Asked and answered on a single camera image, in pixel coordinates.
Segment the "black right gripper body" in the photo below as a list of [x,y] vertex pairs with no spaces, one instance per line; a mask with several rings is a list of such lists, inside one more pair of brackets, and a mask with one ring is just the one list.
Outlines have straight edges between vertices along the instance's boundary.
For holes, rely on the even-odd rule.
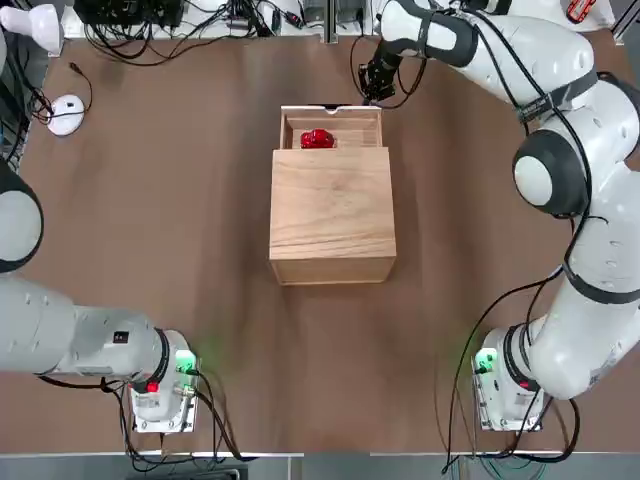
[[367,64],[370,84],[392,84],[400,66],[400,56],[387,42],[379,42],[372,59]]

